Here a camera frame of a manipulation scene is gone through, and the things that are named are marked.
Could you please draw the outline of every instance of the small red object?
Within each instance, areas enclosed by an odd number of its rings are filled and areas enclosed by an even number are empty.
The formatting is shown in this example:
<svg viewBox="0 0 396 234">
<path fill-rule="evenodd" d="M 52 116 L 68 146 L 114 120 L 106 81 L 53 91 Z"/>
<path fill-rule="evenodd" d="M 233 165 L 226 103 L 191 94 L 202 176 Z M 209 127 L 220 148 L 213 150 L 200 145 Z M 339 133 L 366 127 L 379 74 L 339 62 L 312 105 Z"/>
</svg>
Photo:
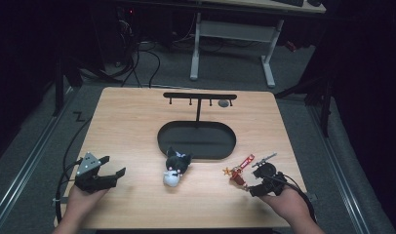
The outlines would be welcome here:
<svg viewBox="0 0 396 234">
<path fill-rule="evenodd" d="M 244 185 L 246 182 L 244 179 L 241 177 L 241 173 L 243 172 L 244 168 L 247 167 L 253 160 L 256 158 L 253 154 L 248 156 L 246 160 L 244 160 L 243 163 L 239 167 L 235 167 L 231 170 L 232 176 L 231 180 L 234 180 L 238 185 Z"/>
</svg>

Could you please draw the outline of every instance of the wooden table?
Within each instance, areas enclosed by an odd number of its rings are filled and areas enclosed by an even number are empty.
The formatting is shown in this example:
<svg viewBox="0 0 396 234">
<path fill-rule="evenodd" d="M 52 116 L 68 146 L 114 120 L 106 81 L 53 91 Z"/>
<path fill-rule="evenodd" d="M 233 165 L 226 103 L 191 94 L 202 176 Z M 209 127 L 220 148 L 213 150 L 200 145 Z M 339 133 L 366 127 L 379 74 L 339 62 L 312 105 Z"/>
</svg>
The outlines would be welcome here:
<svg viewBox="0 0 396 234">
<path fill-rule="evenodd" d="M 216 102 L 210 106 L 203 100 L 201 110 L 202 121 L 221 122 L 235 132 L 235 149 L 222 160 L 192 160 L 177 187 L 163 184 L 167 158 L 159 150 L 157 133 L 170 121 L 195 120 L 197 103 L 173 99 L 169 104 L 165 92 L 237 95 L 233 106 L 220 107 Z M 240 165 L 250 154 L 256 156 L 255 163 L 277 152 L 269 162 L 305 189 L 274 95 L 268 92 L 106 88 L 79 157 L 88 151 L 97 158 L 110 156 L 100 168 L 101 176 L 127 168 L 117 187 L 83 224 L 90 229 L 288 226 L 269 206 L 224 174 L 223 169 Z M 254 170 L 251 166 L 244 170 L 249 185 L 261 183 L 252 175 Z"/>
</svg>

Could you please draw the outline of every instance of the desk leg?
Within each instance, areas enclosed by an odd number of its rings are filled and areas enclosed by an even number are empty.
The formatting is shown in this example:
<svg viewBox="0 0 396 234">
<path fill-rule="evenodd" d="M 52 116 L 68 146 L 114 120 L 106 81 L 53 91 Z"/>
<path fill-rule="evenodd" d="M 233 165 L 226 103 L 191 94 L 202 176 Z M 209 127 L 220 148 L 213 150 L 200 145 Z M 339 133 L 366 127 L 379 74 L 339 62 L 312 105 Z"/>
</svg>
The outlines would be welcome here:
<svg viewBox="0 0 396 234">
<path fill-rule="evenodd" d="M 277 26 L 274 30 L 272 40 L 270 42 L 270 47 L 268 49 L 268 53 L 266 56 L 261 57 L 261 62 L 262 62 L 262 67 L 264 68 L 264 75 L 265 79 L 267 80 L 267 86 L 269 88 L 274 88 L 275 87 L 275 82 L 274 82 L 274 77 L 271 72 L 271 67 L 270 67 L 270 60 L 274 52 L 274 48 L 277 44 L 278 37 L 280 36 L 281 28 L 283 27 L 284 21 L 280 19 L 277 23 Z"/>
<path fill-rule="evenodd" d="M 201 33 L 201 13 L 197 13 L 197 22 L 195 25 L 195 46 L 194 46 L 194 53 L 192 55 L 191 75 L 189 76 L 189 78 L 193 81 L 198 79 L 200 33 Z"/>
</svg>

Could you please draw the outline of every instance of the table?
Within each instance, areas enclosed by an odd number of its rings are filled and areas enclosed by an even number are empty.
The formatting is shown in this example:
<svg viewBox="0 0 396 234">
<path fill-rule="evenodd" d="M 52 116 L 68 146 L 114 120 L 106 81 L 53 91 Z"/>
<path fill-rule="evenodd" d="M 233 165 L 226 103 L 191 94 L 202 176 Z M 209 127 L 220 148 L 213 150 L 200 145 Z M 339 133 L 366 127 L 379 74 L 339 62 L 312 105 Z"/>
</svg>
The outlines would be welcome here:
<svg viewBox="0 0 396 234">
<path fill-rule="evenodd" d="M 165 92 L 234 94 L 232 106 L 202 101 L 201 120 L 221 122 L 237 137 L 233 152 L 222 160 L 192 160 L 177 187 L 163 184 L 166 156 L 157 133 L 166 123 L 194 120 L 196 101 L 163 97 Z M 105 88 L 79 157 L 92 152 L 110 156 L 100 176 L 114 175 L 126 167 L 83 224 L 89 229 L 177 229 L 278 227 L 289 224 L 250 193 L 230 182 L 223 169 L 240 165 L 250 154 L 269 162 L 292 177 L 305 190 L 274 95 L 269 92 Z M 247 167 L 243 177 L 258 185 Z M 73 182 L 69 182 L 66 192 Z"/>
<path fill-rule="evenodd" d="M 269 0 L 203 0 L 202 2 L 217 3 L 217 4 L 230 4 L 244 7 L 256 7 L 256 8 L 267 8 L 278 11 L 294 11 L 304 13 L 320 13 L 326 12 L 326 8 L 323 5 L 319 7 L 313 7 L 304 2 L 302 7 L 296 7 L 289 4 L 278 3 Z M 231 22 L 213 21 L 213 20 L 201 20 L 201 14 L 197 15 L 197 21 L 195 26 L 195 44 L 194 52 L 192 54 L 191 73 L 190 79 L 198 79 L 199 71 L 199 42 L 200 37 L 210 36 L 225 39 L 236 39 L 236 40 L 247 40 L 256 41 L 261 43 L 267 43 L 268 48 L 265 54 L 261 56 L 261 64 L 264 70 L 265 79 L 269 88 L 275 87 L 275 81 L 271 72 L 270 60 L 274 52 L 277 40 L 280 36 L 284 20 L 279 19 L 275 26 L 259 26 L 259 25 L 248 25 Z"/>
</svg>

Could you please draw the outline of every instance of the human hand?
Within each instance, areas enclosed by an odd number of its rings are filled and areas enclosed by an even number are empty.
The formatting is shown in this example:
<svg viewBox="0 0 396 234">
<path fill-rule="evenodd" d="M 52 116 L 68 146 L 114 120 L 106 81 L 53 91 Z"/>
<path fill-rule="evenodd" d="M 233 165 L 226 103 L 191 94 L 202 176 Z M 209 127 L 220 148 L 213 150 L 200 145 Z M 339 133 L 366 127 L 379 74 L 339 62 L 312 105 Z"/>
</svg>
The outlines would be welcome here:
<svg viewBox="0 0 396 234">
<path fill-rule="evenodd" d="M 104 189 L 95 193 L 87 193 L 73 185 L 69 192 L 68 202 L 64 216 L 55 229 L 55 233 L 77 233 L 80 224 L 91 212 L 98 201 L 109 191 Z"/>
<path fill-rule="evenodd" d="M 311 218 L 307 204 L 290 186 L 285 185 L 280 196 L 265 195 L 259 198 L 285 219 L 295 233 L 324 233 Z"/>
</svg>

